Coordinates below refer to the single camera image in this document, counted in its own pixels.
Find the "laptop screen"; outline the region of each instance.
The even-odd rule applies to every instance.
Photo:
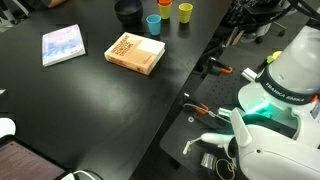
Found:
[[[63,173],[64,169],[15,141],[0,145],[0,180],[54,180]]]

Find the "book cover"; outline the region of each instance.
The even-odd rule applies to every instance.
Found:
[[[42,65],[44,67],[85,53],[80,28],[77,24],[42,36]]]
[[[125,32],[105,53],[107,61],[149,75],[165,43]]]

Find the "table surface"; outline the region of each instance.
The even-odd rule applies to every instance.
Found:
[[[248,83],[245,78],[240,76],[240,73],[247,67],[254,70],[269,55],[268,53],[270,53],[268,50],[254,53],[250,49],[228,47],[219,60],[231,66],[233,73],[219,76],[208,74],[195,92],[194,97],[207,105],[214,113],[217,113],[219,107],[229,110],[239,107],[238,91]],[[190,123],[188,121],[189,117],[193,117],[195,121]],[[217,118],[182,111],[162,138],[160,147],[201,179],[216,179],[214,178],[215,175],[209,173],[208,169],[202,167],[200,163],[204,153],[213,154],[219,159],[228,159],[223,149],[200,141],[191,145],[191,151],[187,155],[182,154],[187,141],[196,139],[207,132],[233,134],[231,125]],[[236,179],[246,179],[246,177],[240,171],[237,171]]]
[[[0,36],[1,116],[10,116],[17,137],[65,167],[90,169],[105,179],[128,179],[231,0],[192,1],[190,24],[178,23],[178,5],[156,39],[166,53],[150,76],[111,64],[103,53],[123,32],[149,37],[146,23],[124,27],[115,0],[69,0]],[[158,13],[142,0],[144,17]],[[42,35],[78,24],[87,54],[44,68]]]

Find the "laptop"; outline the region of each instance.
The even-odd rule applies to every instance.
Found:
[[[13,135],[0,138],[0,180],[74,180],[71,171]]]

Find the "yellow cup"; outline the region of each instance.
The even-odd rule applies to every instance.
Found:
[[[190,21],[193,6],[190,3],[182,3],[179,5],[179,19],[181,23]]]
[[[160,16],[161,19],[169,19],[170,18],[170,14],[171,14],[171,4],[168,6],[162,6],[160,4],[159,5],[159,11],[160,11]]]

